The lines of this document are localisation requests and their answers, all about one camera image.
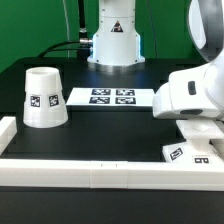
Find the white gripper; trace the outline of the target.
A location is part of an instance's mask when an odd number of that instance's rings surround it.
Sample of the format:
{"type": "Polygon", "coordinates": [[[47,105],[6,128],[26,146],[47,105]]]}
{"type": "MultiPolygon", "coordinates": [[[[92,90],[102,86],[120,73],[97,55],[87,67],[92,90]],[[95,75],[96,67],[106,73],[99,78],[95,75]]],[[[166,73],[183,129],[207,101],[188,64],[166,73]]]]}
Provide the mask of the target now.
{"type": "Polygon", "coordinates": [[[224,121],[224,66],[220,63],[172,72],[155,93],[158,119],[209,118],[224,121]]]}

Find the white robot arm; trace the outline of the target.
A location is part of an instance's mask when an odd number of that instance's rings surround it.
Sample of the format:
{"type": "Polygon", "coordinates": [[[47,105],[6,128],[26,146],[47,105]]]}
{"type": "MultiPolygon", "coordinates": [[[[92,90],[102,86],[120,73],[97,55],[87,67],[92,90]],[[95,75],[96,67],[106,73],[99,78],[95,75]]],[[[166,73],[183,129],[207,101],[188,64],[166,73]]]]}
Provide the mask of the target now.
{"type": "MultiPolygon", "coordinates": [[[[127,70],[145,62],[135,30],[135,1],[99,0],[99,28],[93,35],[90,66],[127,70]]],[[[191,0],[187,23],[206,63],[171,73],[153,97],[153,116],[224,121],[224,0],[191,0]]]]}

